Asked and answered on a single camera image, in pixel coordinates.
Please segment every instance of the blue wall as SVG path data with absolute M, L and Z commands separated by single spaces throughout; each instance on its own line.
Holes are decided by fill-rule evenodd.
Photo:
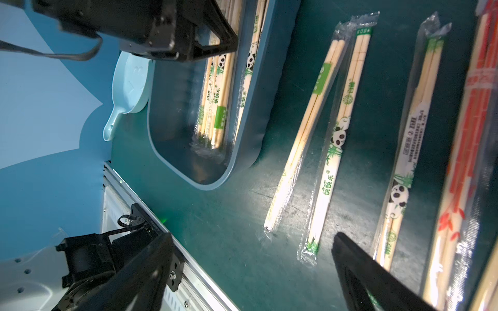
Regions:
M 55 53 L 95 44 L 1 3 L 0 39 Z M 60 227 L 69 236 L 99 231 L 103 162 L 111 157 L 102 129 L 118 56 L 110 37 L 88 62 L 0 52 L 0 260 L 47 246 Z

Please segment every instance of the chopstick package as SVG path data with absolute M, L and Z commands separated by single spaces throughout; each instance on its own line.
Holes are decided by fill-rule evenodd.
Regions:
M 323 104 L 334 83 L 337 71 L 341 66 L 344 54 L 353 38 L 356 27 L 356 24 L 352 22 L 339 23 L 334 30 L 329 51 L 327 52 L 325 61 L 318 73 L 318 78 L 304 113 L 303 120 L 301 121 L 282 177 L 280 178 L 268 214 L 266 215 L 264 232 L 267 236 L 269 236 L 269 232 L 276 229 L 281 214 L 290 199 L 297 176 L 301 169 L 302 160 L 306 155 L 308 142 L 313 135 Z
M 350 42 L 348 62 L 343 65 L 344 75 L 338 80 L 333 109 L 322 149 L 320 165 L 315 179 L 307 225 L 301 238 L 298 259 L 316 265 L 320 236 L 325 224 L 330 199 L 337 179 L 337 171 L 345 146 L 358 84 L 379 12 L 353 16 L 354 36 Z
M 469 311 L 482 310 L 498 310 L 498 241 L 489 257 L 469 309 Z
M 217 3 L 232 29 L 238 34 L 242 0 L 218 0 Z M 219 43 L 219 38 L 211 33 L 210 44 Z M 210 57 L 206 63 L 202 95 L 191 144 L 193 150 L 201 156 L 223 159 L 235 62 L 236 53 L 234 52 Z
M 496 83 L 497 76 L 495 75 L 494 85 Z M 476 253 L 475 248 L 480 238 L 482 215 L 488 212 L 489 209 L 496 208 L 494 205 L 486 203 L 498 155 L 497 100 L 496 90 L 493 90 L 485 112 L 484 124 L 482 124 L 483 129 L 481 141 L 477 148 L 475 168 L 471 173 L 471 179 L 468 181 L 470 185 L 467 194 L 468 198 L 462 204 L 465 217 L 461 223 L 458 223 L 458 219 L 455 221 L 453 217 L 451 218 L 451 221 L 455 222 L 455 224 L 452 224 L 453 229 L 459 231 L 449 231 L 447 233 L 449 241 L 439 244 L 442 249 L 439 253 L 432 253 L 431 265 L 428 267 L 425 288 L 432 291 L 428 291 L 425 297 L 433 298 L 434 300 L 428 302 L 434 306 L 435 302 L 438 301 L 436 298 L 440 297 L 439 295 L 444 295 L 442 297 L 444 303 L 441 306 L 443 306 L 442 310 L 445 311 L 498 310 L 498 241 L 488 259 L 488 264 L 474 293 L 470 308 L 468 308 L 468 304 L 476 284 L 467 284 L 468 276 L 473 267 L 473 254 Z M 436 230 L 441 228 L 440 219 Z M 439 232 L 435 237 L 439 238 L 439 241 L 444 241 Z M 445 258 L 448 256 L 448 252 L 453 252 L 453 262 L 447 261 L 440 264 L 434 260 L 434 255 L 439 255 L 436 259 Z M 441 281 L 445 280 L 443 277 L 445 277 L 446 273 L 449 273 L 449 282 L 447 290 L 443 292 L 439 285 L 445 284 Z
M 391 267 L 401 222 L 408 204 L 444 39 L 450 29 L 451 24 L 440 26 L 436 12 L 420 25 L 417 34 L 400 122 L 395 165 L 373 240 L 373 258 L 387 271 Z
M 439 311 L 457 310 L 463 297 L 496 159 L 497 8 L 488 1 L 477 26 L 427 263 L 423 298 Z
M 257 61 L 257 49 L 259 47 L 259 41 L 261 39 L 263 23 L 266 18 L 266 12 L 269 3 L 270 0 L 257 0 L 256 15 L 254 17 L 254 31 L 252 33 L 252 42 L 248 52 L 248 61 L 246 69 L 242 73 L 243 77 L 241 80 L 241 92 L 239 94 L 239 99 L 238 99 L 237 126 L 235 130 L 235 139 L 233 140 L 234 143 L 237 138 L 237 134 L 239 132 L 239 126 L 241 124 L 244 107 L 246 106 L 246 98 L 249 92 L 250 82 L 252 79 L 252 71 L 254 69 L 254 64 Z

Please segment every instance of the green label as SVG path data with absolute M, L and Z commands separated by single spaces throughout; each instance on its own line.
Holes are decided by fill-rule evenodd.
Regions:
M 313 94 L 320 95 L 323 91 L 323 87 L 325 86 L 325 81 L 327 80 L 327 76 L 329 75 L 331 64 L 323 64 L 322 69 L 320 69 L 320 74 L 318 75 L 318 79 L 315 83 L 315 88 L 313 89 Z
M 201 124 L 204 120 L 204 106 L 201 106 L 199 109 L 199 116 L 197 117 L 197 124 Z
M 427 52 L 432 52 L 436 48 L 436 42 L 437 40 L 432 38 L 429 39 L 429 43 L 427 43 Z
M 313 254 L 318 254 L 318 243 L 317 241 L 315 241 L 315 239 L 313 238 L 313 240 L 308 243 L 306 243 L 306 250 L 313 253 Z
M 360 28 L 356 30 L 356 36 L 362 35 L 362 34 L 372 34 L 372 27 L 365 27 L 365 28 Z
M 254 18 L 254 30 L 252 31 L 252 33 L 256 33 L 257 32 L 257 21 L 259 20 L 259 16 L 256 15 L 256 17 Z
M 216 109 L 215 128 L 225 127 L 226 116 L 227 116 L 227 108 L 218 106 L 218 108 Z
M 436 42 L 436 49 L 437 48 L 443 48 L 443 45 L 444 45 L 444 40 L 437 40 Z

